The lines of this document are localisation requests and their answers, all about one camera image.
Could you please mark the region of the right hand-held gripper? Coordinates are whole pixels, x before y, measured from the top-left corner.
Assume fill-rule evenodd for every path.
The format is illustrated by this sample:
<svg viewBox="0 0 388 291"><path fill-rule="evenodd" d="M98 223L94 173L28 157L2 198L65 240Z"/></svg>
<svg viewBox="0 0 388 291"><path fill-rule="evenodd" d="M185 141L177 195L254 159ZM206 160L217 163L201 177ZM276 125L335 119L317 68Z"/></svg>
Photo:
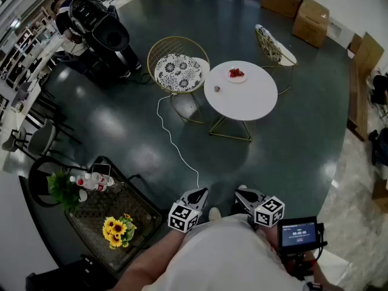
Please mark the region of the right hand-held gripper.
<svg viewBox="0 0 388 291"><path fill-rule="evenodd" d="M266 196L255 189L236 189L235 197L247 221L254 226L273 227L284 216L285 204L275 196Z"/></svg>

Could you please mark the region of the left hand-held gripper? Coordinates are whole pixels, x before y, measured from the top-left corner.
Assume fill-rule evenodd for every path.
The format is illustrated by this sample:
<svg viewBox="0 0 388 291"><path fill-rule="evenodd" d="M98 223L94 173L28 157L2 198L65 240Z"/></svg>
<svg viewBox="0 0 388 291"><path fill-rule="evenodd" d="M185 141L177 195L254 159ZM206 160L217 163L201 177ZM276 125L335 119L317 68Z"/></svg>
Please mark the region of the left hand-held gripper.
<svg viewBox="0 0 388 291"><path fill-rule="evenodd" d="M168 226L180 232L189 232L197 225L202 215L207 197L208 188L199 188L186 191L181 197L182 201L174 202L168 215ZM196 204L196 209L184 204Z"/></svg>

